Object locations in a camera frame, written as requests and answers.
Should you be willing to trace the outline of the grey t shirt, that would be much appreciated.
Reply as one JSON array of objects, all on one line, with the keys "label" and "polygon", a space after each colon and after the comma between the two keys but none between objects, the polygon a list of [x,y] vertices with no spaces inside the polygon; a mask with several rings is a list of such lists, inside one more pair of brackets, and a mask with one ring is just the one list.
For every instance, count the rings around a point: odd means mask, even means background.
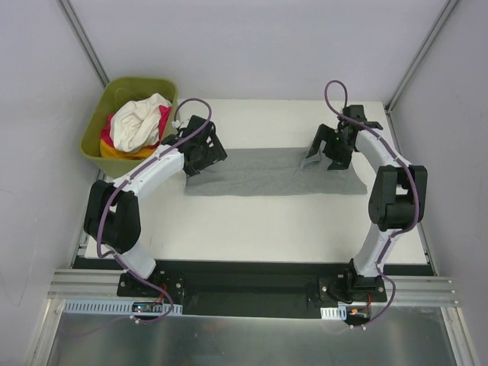
[{"label": "grey t shirt", "polygon": [[228,149],[227,158],[188,177],[185,194],[194,197],[365,195],[367,186],[352,167],[330,170],[332,161],[305,148]]}]

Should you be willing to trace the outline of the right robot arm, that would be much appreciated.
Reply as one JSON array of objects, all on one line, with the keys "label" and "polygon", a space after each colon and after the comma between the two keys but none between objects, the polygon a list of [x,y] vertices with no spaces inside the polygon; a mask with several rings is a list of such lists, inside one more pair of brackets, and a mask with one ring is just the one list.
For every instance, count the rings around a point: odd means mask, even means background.
[{"label": "right robot arm", "polygon": [[404,159],[384,138],[382,126],[367,120],[353,104],[338,115],[335,128],[318,126],[306,158],[324,155],[330,171],[346,170],[353,153],[361,153],[376,177],[368,200],[371,227],[344,274],[326,285],[333,300],[352,303],[384,287],[384,263],[394,244],[423,218],[428,172]]}]

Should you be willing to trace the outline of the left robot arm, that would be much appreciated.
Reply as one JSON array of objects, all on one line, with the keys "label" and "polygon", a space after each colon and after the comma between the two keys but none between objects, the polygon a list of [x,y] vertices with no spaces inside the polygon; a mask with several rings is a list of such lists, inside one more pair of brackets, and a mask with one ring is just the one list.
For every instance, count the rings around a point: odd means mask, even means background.
[{"label": "left robot arm", "polygon": [[193,115],[136,168],[92,185],[83,230],[95,239],[98,251],[106,246],[107,254],[136,276],[134,286],[143,296],[156,295],[162,280],[153,273],[156,260],[140,242],[140,201],[173,175],[184,172],[190,178],[226,158],[215,124]]}]

